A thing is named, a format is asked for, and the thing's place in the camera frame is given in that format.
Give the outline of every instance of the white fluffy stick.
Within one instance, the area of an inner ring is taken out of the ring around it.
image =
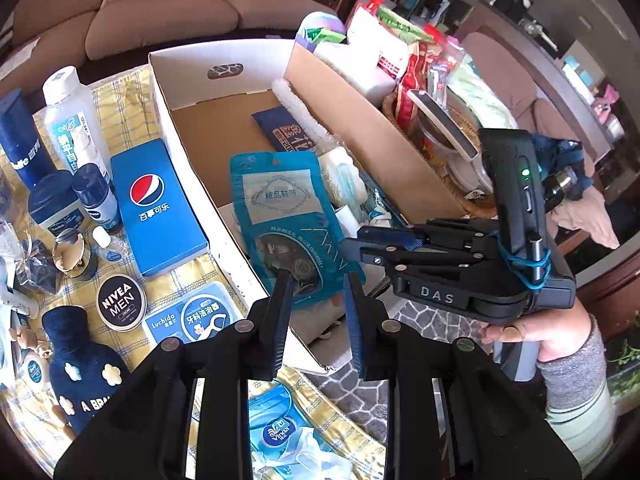
[[[286,108],[287,112],[291,114],[305,133],[315,142],[316,146],[318,146],[319,153],[316,153],[316,155],[330,152],[338,146],[335,138],[332,137],[322,124],[314,119],[305,104],[293,93],[289,81],[286,79],[276,79],[271,84],[271,89],[282,106]]]

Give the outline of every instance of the pepsi logo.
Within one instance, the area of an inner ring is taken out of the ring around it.
[[[164,193],[164,181],[157,175],[149,173],[140,176],[131,184],[129,197],[139,206],[147,207],[155,204]]]

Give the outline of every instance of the white box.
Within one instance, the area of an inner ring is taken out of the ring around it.
[[[247,308],[267,292],[216,206],[231,202],[231,156],[274,151],[252,114],[279,105],[270,91],[276,78],[284,76],[316,119],[344,140],[409,222],[464,214],[404,136],[292,40],[189,44],[152,52],[149,63],[162,139],[211,253]],[[325,374],[350,359],[345,324],[310,348],[287,333],[284,363],[291,367]]]

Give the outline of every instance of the wicker basket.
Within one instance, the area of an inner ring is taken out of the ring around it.
[[[405,137],[408,138],[407,134],[400,128],[398,122],[396,121],[396,115],[394,111],[396,110],[396,101],[398,100],[398,93],[393,92],[385,97],[385,100],[382,103],[382,112],[385,117],[389,120],[389,122],[402,133]],[[463,130],[467,137],[471,140],[471,142],[479,147],[478,133],[474,126],[467,121],[462,114],[460,114],[455,108],[449,109],[451,118],[454,122]],[[496,216],[497,212],[495,209],[495,202],[492,196],[488,196],[487,198],[482,198],[480,200],[476,200],[472,202],[465,198],[465,194],[458,187],[458,185],[452,180],[449,172],[447,171],[447,166],[445,160],[439,155],[435,150],[426,148],[422,151],[422,156],[429,163],[433,171],[438,175],[444,187],[451,193],[453,199],[460,204],[462,209],[471,216],[472,218],[493,218]]]

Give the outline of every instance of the sleeve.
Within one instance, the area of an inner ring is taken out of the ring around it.
[[[584,345],[568,357],[538,362],[545,378],[546,419],[587,476],[612,445],[615,412],[607,389],[604,345],[595,318]]]

